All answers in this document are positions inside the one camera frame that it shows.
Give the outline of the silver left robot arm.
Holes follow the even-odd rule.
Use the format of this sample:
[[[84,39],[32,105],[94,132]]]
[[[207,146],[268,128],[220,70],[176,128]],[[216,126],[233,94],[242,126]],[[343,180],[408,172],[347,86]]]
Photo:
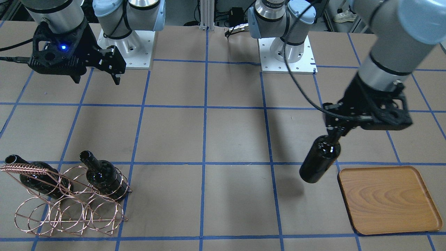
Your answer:
[[[357,13],[377,36],[344,97],[325,103],[327,135],[315,143],[336,144],[355,127],[403,130],[411,126],[403,82],[436,44],[445,39],[444,0],[351,0]],[[278,38],[279,59],[300,46],[314,22],[313,5],[305,0],[257,0],[247,18],[253,38]]]

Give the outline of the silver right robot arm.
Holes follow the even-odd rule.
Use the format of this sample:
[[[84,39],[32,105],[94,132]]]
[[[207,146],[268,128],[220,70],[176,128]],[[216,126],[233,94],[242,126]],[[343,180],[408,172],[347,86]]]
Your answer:
[[[38,27],[32,37],[27,65],[44,75],[70,76],[75,83],[88,67],[108,73],[116,85],[142,52],[138,31],[161,31],[164,0],[94,0],[92,7],[105,45],[99,45],[81,5],[74,0],[23,0]]]

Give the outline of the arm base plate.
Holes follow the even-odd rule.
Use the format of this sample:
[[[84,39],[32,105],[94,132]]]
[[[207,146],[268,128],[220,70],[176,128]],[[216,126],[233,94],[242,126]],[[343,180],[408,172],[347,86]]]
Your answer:
[[[290,71],[293,74],[315,74],[318,72],[309,37],[301,45],[285,46],[280,38],[258,39],[261,71],[263,73],[287,73],[288,68],[284,58],[287,59]]]
[[[149,70],[153,62],[155,38],[155,31],[136,30],[126,38],[113,40],[105,38],[101,30],[97,42],[102,48],[117,46],[126,62],[126,69]]]

